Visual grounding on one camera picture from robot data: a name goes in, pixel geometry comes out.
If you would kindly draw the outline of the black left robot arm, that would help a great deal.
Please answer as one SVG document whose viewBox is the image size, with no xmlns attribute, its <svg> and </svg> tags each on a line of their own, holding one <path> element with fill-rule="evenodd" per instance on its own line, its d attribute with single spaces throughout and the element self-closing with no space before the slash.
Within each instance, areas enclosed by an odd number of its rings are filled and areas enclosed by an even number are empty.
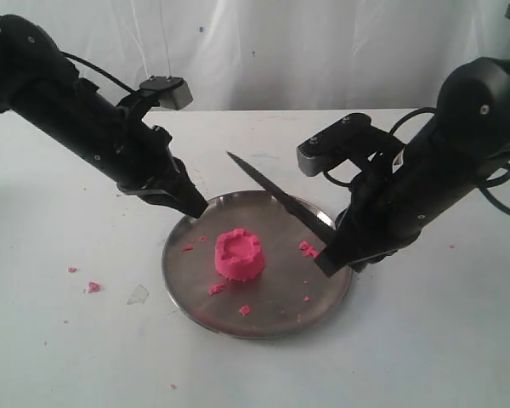
<svg viewBox="0 0 510 408">
<path fill-rule="evenodd" d="M 189 105 L 188 83 L 154 76 L 113 105 L 69 58 L 40 26 L 0 15 L 0 114 L 17 113 L 113 180 L 123 194 L 199 218 L 207 201 L 171 153 L 170 133 L 143 121 L 153 107 L 179 111 Z"/>
</svg>

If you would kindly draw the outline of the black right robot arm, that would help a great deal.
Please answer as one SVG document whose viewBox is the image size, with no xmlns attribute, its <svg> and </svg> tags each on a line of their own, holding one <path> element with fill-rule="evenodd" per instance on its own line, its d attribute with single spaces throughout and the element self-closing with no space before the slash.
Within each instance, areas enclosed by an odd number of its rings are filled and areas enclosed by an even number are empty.
<svg viewBox="0 0 510 408">
<path fill-rule="evenodd" d="M 325 153 L 359 168 L 351 201 L 315 262 L 326 275 L 409 246 L 444 211 L 510 162 L 510 59 L 455 69 L 408 143 L 352 114 L 321 135 Z"/>
</svg>

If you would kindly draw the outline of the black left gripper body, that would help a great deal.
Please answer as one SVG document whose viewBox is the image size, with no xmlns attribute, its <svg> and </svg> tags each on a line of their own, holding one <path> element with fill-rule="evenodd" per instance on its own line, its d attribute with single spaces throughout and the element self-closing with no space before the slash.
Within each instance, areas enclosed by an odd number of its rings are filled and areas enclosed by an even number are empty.
<svg viewBox="0 0 510 408">
<path fill-rule="evenodd" d="M 133 176 L 133 181 L 117 182 L 116 187 L 126 196 L 137 196 L 140 190 L 159 189 L 169 191 L 178 169 L 175 157 L 169 149 L 171 134 L 160 126 L 146 132 L 149 140 L 143 143 L 142 162 Z"/>
</svg>

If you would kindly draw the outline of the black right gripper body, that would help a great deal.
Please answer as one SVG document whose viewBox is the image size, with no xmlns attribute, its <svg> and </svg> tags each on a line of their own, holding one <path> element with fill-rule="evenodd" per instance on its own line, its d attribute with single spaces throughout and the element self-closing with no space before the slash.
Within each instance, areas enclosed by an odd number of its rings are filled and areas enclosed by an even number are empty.
<svg viewBox="0 0 510 408">
<path fill-rule="evenodd" d="M 425 167 L 404 165 L 395 173 L 358 173 L 350 188 L 351 201 L 340 214 L 362 228 L 391 241 L 391 251 L 410 245 L 420 234 L 419 201 L 425 190 Z"/>
</svg>

